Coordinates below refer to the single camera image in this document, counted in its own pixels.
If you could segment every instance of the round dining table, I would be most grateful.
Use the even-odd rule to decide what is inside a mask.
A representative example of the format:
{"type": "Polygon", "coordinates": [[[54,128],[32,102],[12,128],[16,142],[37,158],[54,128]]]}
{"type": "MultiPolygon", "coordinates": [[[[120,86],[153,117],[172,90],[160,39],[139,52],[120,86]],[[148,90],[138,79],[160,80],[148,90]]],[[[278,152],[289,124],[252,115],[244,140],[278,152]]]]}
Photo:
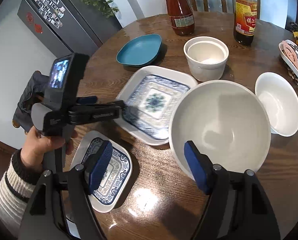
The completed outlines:
{"type": "MultiPolygon", "coordinates": [[[[102,103],[114,101],[137,70],[119,64],[118,51],[133,38],[151,33],[162,38],[161,51],[152,65],[190,74],[183,51],[185,42],[196,36],[211,36],[223,41],[229,49],[221,79],[237,82],[254,92],[257,77],[274,72],[288,80],[298,95],[298,87],[288,75],[278,48],[282,40],[292,39],[292,33],[257,20],[254,40],[246,47],[233,37],[233,14],[198,12],[194,20],[194,33],[188,36],[176,35],[166,14],[137,20],[124,27],[90,58],[77,96],[96,95],[102,103]]],[[[106,238],[190,239],[208,196],[179,168],[169,145],[151,147],[109,121],[77,126],[79,136],[74,140],[75,149],[91,130],[126,148],[133,163],[132,176],[115,208],[108,213],[95,212],[106,238]]],[[[74,153],[67,156],[66,170],[74,153]]],[[[267,158],[256,175],[271,202],[283,239],[298,221],[298,131],[291,137],[271,136],[267,158]]]]}

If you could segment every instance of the hand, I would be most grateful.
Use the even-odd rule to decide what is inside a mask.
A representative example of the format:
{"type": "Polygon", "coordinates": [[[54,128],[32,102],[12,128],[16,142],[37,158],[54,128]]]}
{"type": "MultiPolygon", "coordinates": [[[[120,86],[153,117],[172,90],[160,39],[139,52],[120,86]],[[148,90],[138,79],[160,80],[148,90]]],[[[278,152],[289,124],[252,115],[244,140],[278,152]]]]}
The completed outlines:
{"type": "MultiPolygon", "coordinates": [[[[77,138],[78,134],[74,130],[71,136],[77,138]]],[[[42,161],[46,152],[58,149],[65,144],[65,139],[60,136],[41,136],[40,132],[33,126],[27,134],[27,139],[20,157],[25,167],[37,172],[43,171],[42,161]]],[[[71,154],[74,149],[74,142],[70,140],[67,144],[66,154],[71,154]]]]}

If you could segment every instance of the bottle label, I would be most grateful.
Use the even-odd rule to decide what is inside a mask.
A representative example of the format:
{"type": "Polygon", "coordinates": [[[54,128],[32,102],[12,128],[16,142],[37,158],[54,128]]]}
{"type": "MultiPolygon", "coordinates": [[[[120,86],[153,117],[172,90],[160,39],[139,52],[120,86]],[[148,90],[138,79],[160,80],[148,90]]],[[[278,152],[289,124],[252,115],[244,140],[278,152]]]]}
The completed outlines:
{"type": "Polygon", "coordinates": [[[246,36],[253,36],[257,4],[246,0],[236,0],[236,31],[246,36]]]}
{"type": "Polygon", "coordinates": [[[169,16],[172,27],[187,27],[194,24],[193,14],[185,16],[169,16]]]}

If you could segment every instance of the vinegar bottle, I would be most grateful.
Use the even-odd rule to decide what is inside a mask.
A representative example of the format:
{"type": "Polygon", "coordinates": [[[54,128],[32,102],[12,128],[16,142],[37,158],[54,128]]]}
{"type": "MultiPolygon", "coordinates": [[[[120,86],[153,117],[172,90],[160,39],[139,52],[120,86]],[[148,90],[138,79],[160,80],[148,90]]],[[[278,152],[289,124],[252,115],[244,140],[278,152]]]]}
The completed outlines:
{"type": "Polygon", "coordinates": [[[187,0],[166,0],[172,29],[177,35],[188,35],[194,31],[194,19],[187,0]]]}
{"type": "Polygon", "coordinates": [[[233,36],[237,42],[250,45],[253,41],[258,0],[233,0],[233,36]]]}

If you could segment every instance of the striped sleeve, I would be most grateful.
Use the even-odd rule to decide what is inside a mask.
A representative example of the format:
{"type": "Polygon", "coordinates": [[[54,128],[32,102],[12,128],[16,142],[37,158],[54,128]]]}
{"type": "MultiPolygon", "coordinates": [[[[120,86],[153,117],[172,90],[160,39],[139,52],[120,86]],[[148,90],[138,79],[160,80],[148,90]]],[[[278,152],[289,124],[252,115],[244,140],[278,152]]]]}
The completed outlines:
{"type": "Polygon", "coordinates": [[[0,181],[0,219],[7,229],[18,236],[22,215],[40,174],[27,169],[16,151],[8,170],[0,181]]]}

